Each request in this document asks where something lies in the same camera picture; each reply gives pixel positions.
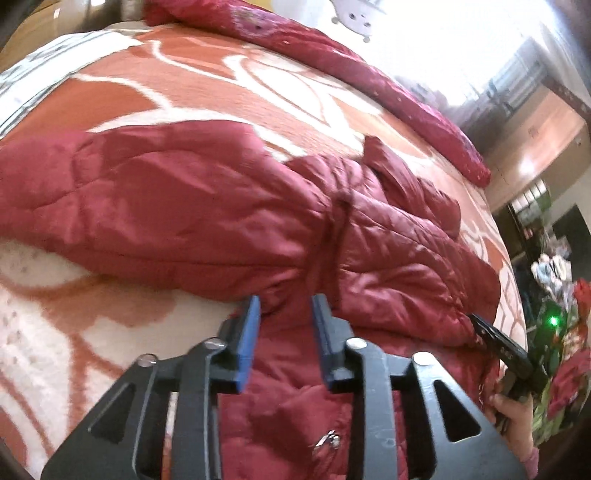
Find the human hand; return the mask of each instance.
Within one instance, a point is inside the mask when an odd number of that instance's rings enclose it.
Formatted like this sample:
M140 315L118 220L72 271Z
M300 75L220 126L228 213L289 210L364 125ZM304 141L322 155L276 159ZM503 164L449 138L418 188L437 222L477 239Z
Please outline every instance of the human hand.
M486 418L492 424L496 422L496 412L502 413L509 419L509 426L504 435L509 449L521 461L525 462L530 458L534 449L534 438L532 435L534 421L534 400L531 395L525 403L511 400L500 393L494 394L485 406Z

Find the quilted jacket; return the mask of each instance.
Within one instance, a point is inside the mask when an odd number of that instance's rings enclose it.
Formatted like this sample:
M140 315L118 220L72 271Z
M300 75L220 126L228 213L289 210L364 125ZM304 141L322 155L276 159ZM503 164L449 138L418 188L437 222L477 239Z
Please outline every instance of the quilted jacket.
M465 314L493 319L500 286L459 227L457 202L375 137L365 138L361 158L286 164L249 125L229 121L71 132L0 148L0 235L156 287L223 301L261 296L249 386L221 402L229 480L346 472L350 398L322 385L314 293L386 352L432 352L479 401L495 363ZM397 412L406 478L400 405ZM330 430L341 448L314 453Z

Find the floor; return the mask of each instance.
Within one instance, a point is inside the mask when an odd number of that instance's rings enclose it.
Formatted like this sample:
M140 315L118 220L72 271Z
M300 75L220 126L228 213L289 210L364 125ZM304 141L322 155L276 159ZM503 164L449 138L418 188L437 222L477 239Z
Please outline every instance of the floor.
M0 51L0 72L60 35L99 30L120 18L120 0L44 0Z

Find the bedspread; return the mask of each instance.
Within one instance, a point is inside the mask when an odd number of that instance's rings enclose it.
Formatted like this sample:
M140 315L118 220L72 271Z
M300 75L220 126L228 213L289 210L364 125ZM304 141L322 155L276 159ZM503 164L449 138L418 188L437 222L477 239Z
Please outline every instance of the bedspread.
M407 124L343 82L252 44L180 26L138 39L142 45L64 82L5 141L230 119L253 125L268 151L285 161L321 152L354 157L364 134L375 135L459 202L462 241L499 274L495 324L525 342L510 263L482 191ZM98 277L14 241L0 246L0 286L0 432L35 476L134 358L181 354L214 334L234 308Z

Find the pink sleeve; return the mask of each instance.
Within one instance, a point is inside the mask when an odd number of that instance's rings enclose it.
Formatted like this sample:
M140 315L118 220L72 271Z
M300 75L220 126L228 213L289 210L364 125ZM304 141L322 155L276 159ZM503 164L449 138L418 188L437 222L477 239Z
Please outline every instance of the pink sleeve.
M525 470L527 471L527 476L529 478L535 478L538 475L538 458L540 456L540 451L534 447L531 451L530 457L523 462L525 466Z

